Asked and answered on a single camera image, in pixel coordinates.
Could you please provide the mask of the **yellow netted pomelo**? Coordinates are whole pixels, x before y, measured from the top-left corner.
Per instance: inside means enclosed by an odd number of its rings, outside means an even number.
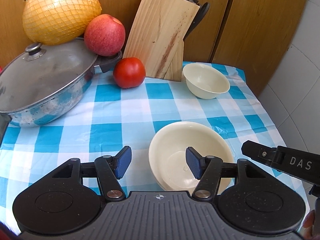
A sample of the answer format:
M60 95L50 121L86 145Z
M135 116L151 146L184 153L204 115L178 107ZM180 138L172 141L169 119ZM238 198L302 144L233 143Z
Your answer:
M33 42L54 46L84 33L101 14L99 0L24 0L22 26Z

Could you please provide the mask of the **red apple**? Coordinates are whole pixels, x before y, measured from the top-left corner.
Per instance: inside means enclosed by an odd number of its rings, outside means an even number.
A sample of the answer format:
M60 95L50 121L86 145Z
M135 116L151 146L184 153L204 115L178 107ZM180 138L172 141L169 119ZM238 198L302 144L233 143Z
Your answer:
M84 33L89 50L100 56L113 56L121 51L125 42L125 28L117 18L102 14L94 18Z

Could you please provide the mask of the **red tomato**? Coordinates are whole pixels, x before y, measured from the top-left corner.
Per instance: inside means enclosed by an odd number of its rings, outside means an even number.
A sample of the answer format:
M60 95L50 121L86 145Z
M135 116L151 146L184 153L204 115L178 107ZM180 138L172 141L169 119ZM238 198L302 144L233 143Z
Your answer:
M121 59L113 70L113 78L120 88L140 86L146 76L143 63L136 57Z

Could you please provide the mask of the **wooden knife block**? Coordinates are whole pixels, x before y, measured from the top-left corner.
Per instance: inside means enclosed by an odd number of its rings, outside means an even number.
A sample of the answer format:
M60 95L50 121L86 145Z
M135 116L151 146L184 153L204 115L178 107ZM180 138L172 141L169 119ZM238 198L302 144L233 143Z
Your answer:
M199 8L187 0L141 0L123 57L140 59L147 77L181 81L183 38Z

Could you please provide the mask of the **black scissors in block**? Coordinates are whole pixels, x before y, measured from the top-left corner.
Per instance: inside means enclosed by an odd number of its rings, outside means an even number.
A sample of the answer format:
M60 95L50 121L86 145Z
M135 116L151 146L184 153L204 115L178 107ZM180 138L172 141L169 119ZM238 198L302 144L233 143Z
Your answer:
M195 15L188 31L186 32L183 40L185 40L189 34L199 25L199 23L203 20L205 15L207 14L208 10L210 9L210 4L208 2L204 3L200 6L200 9L198 10L197 14Z

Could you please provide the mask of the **steel pan with lid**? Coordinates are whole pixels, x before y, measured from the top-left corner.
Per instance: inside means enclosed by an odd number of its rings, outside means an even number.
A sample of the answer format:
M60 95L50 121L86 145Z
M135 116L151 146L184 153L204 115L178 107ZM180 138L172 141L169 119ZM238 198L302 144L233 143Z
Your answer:
M1 128L41 126L71 110L96 72L108 72L122 58L90 51L82 38L45 46L33 43L1 72Z

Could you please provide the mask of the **blue white checkered tablecloth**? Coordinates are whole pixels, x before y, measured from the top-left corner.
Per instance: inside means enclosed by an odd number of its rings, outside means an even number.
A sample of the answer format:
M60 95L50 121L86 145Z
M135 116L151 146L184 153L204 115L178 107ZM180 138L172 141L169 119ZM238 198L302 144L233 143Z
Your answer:
M18 232L12 213L16 196L71 158L92 162L132 148L132 162L120 184L126 192L158 191L148 149L157 131L177 121L212 128L227 142L234 159L251 140L284 145L275 124L246 84L238 68L215 64L230 90L212 100L195 97L185 82L147 78L137 88L121 89L112 73L97 74L80 102L44 126L9 126L1 144L1 221Z

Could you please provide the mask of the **cream bowl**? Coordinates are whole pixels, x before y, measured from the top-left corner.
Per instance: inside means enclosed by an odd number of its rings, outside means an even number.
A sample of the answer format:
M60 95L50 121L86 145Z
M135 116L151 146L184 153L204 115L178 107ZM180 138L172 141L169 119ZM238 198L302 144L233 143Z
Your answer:
M224 139L211 128L179 121L161 128L149 147L149 164L157 183L165 191L192 193L213 157L234 161Z
M214 99L227 93L230 83L220 71L202 63L189 63L183 67L188 89L198 98Z

